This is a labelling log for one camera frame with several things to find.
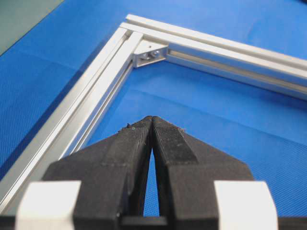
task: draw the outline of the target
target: black plastic jaw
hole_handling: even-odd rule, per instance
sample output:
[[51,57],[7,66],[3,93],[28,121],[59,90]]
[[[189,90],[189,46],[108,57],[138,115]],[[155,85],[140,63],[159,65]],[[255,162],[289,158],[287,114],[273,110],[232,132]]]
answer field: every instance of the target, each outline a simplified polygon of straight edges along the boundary
[[[143,217],[152,149],[161,216]],[[76,230],[218,230],[214,180],[253,176],[243,162],[159,117],[147,116],[52,163],[42,179],[81,180],[73,212]],[[14,218],[2,220],[6,229],[13,229]],[[307,226],[305,218],[279,222],[283,230]]]

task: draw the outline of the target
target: screw head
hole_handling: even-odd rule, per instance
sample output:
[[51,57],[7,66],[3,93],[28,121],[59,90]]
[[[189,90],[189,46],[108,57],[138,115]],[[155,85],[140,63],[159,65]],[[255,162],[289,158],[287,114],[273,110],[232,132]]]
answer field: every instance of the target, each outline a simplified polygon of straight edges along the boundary
[[140,55],[140,59],[142,59],[142,60],[149,60],[150,56],[148,55],[148,53],[144,53],[144,54]]
[[160,56],[160,51],[154,50],[154,51],[150,52],[150,56],[152,56],[153,58],[158,58]]

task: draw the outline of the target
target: silver aluminum rail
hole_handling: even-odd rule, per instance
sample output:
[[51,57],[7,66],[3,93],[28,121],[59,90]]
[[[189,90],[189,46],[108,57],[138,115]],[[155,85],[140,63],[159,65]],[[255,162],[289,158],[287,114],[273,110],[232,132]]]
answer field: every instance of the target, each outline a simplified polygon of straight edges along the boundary
[[306,60],[129,14],[0,182],[0,213],[86,144],[133,67],[161,60],[307,100]]

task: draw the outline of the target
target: blue mat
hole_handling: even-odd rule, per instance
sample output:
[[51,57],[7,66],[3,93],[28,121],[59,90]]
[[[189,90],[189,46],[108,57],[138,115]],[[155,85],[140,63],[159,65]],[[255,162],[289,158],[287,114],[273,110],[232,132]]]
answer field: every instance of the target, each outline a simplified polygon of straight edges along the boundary
[[[0,56],[0,178],[128,13],[307,59],[306,11],[307,5],[300,0],[156,0],[154,4],[144,0],[64,1]],[[208,82],[200,84],[197,80],[204,78]],[[297,150],[305,150],[306,103],[217,79],[167,63],[135,70],[98,129],[101,135],[95,134],[92,142],[113,134],[126,122],[147,114],[160,115],[247,163],[260,164],[251,168],[257,179],[261,179],[261,172],[270,174],[266,180],[279,214],[306,215],[304,184],[294,185],[298,179],[293,180],[307,175],[295,163],[305,162]],[[167,82],[174,88],[165,87]],[[122,101],[137,112],[131,114]],[[111,119],[115,107],[121,106],[127,113]],[[270,154],[259,154],[272,146],[275,149]],[[243,152],[262,161],[245,159]],[[269,166],[269,156],[282,156],[277,159],[283,162],[280,167],[291,168],[285,164],[293,164],[292,168],[297,168],[282,174]],[[257,170],[264,165],[266,170]],[[284,180],[275,180],[270,170]],[[284,193],[276,189],[279,186],[290,191]],[[283,201],[285,194],[289,199]]]
[[[88,142],[157,115],[247,163],[280,216],[307,215],[307,102],[167,62],[135,69]],[[145,215],[157,215],[151,159]]]

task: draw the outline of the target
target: green surface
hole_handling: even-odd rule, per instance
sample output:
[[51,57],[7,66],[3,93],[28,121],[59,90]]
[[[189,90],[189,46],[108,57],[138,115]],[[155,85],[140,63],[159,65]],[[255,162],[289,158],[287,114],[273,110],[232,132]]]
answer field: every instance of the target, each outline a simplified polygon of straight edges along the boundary
[[0,55],[64,0],[0,0]]

